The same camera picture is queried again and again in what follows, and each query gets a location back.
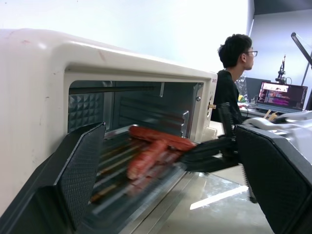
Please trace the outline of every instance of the cable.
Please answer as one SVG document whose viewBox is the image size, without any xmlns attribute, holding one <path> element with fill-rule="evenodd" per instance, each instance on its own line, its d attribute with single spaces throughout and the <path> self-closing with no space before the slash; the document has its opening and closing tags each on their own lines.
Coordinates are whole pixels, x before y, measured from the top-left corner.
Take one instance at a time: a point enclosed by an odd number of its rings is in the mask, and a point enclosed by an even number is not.
<svg viewBox="0 0 312 234">
<path fill-rule="evenodd" d="M 287 83 L 287 79 L 291 79 L 291 78 L 290 78 L 290 77 L 286 77 L 286 78 L 285 78 L 285 83 L 286 83 L 286 84 L 288 84 L 288 83 Z"/>
</svg>

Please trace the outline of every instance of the desk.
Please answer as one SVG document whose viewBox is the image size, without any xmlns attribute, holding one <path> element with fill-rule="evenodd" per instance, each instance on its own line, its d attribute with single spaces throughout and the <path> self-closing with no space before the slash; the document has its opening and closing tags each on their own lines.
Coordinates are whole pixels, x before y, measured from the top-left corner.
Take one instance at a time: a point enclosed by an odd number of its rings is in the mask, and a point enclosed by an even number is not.
<svg viewBox="0 0 312 234">
<path fill-rule="evenodd" d="M 257 109 L 247 109 L 246 107 L 240 108 L 240 112 L 243 117 L 248 117 L 248 118 L 255 118 L 255 117 L 260 117 L 263 118 L 266 113 L 260 112 Z"/>
</svg>

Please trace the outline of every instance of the toaster oven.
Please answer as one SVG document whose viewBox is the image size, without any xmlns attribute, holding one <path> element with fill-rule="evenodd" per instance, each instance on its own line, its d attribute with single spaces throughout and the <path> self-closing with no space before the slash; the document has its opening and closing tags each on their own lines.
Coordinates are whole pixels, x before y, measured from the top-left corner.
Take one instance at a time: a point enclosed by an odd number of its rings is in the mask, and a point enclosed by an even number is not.
<svg viewBox="0 0 312 234">
<path fill-rule="evenodd" d="M 47 30 L 1 30 L 0 51 L 0 233 L 118 233 L 185 177 L 126 196 L 129 127 L 216 135 L 213 72 Z"/>
</svg>

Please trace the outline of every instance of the hot dog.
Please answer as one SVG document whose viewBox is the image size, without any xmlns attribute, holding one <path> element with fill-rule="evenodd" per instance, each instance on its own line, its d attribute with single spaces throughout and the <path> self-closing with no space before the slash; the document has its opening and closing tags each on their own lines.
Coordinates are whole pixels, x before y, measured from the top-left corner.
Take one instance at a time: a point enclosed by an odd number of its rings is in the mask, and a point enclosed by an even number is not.
<svg viewBox="0 0 312 234">
<path fill-rule="evenodd" d="M 164 140 L 154 141 L 147 150 L 135 157 L 128 166 L 127 177 L 137 179 L 144 176 L 147 171 L 154 166 L 157 159 L 168 148 Z"/>
<path fill-rule="evenodd" d="M 167 133 L 162 133 L 149 128 L 131 126 L 129 129 L 130 136 L 146 141 L 165 140 L 169 146 L 175 147 L 177 150 L 189 151 L 195 147 L 195 144 L 186 138 L 181 138 Z"/>
</svg>

